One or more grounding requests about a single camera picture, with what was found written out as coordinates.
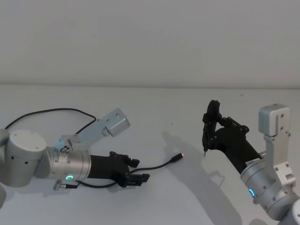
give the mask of white tabletop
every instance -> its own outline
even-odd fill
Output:
[[[89,87],[0,86],[0,127],[20,115],[56,107],[73,107],[101,118],[119,107],[131,127],[119,136],[91,147],[92,154],[109,151],[139,159],[140,166],[156,166],[183,152],[183,160],[150,171],[141,187],[112,187],[54,191],[53,180],[34,178],[22,188],[4,186],[7,199],[0,210],[1,224],[22,225],[275,225],[240,180],[223,153],[211,150],[203,157],[202,116],[210,100],[220,112],[247,125],[248,141],[265,149],[258,132],[258,110],[273,103],[289,105],[292,125],[289,163],[300,179],[299,90],[188,90]],[[49,146],[58,137],[73,134],[89,118],[76,112],[49,112],[28,117],[10,131],[40,133]],[[104,184],[107,181],[91,181]],[[300,194],[300,187],[295,188]]]

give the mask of cable connector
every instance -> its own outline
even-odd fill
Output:
[[[170,162],[171,163],[176,163],[178,160],[182,159],[184,157],[183,153],[179,153],[176,156],[172,157]]]

